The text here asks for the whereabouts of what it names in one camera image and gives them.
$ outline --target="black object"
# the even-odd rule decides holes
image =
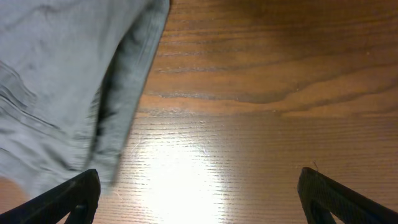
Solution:
[[[330,212],[344,223],[398,223],[398,213],[308,167],[302,169],[298,194],[309,224],[336,224]]]
[[[89,169],[36,198],[0,215],[0,223],[55,224],[70,212],[65,223],[89,224],[98,207],[98,173]]]

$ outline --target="tabletop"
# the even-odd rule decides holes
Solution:
[[[397,9],[173,0],[95,223],[304,224],[302,167],[398,210]]]

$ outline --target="brown wood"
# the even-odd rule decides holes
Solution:
[[[306,223],[315,165],[398,210],[397,97],[398,1],[173,0],[95,223]]]

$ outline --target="wood grain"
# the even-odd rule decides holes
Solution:
[[[397,9],[173,0],[95,223],[303,224],[315,165],[398,210]]]

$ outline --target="wrinkled fabric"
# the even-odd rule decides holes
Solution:
[[[0,0],[0,176],[113,183],[169,1]]]

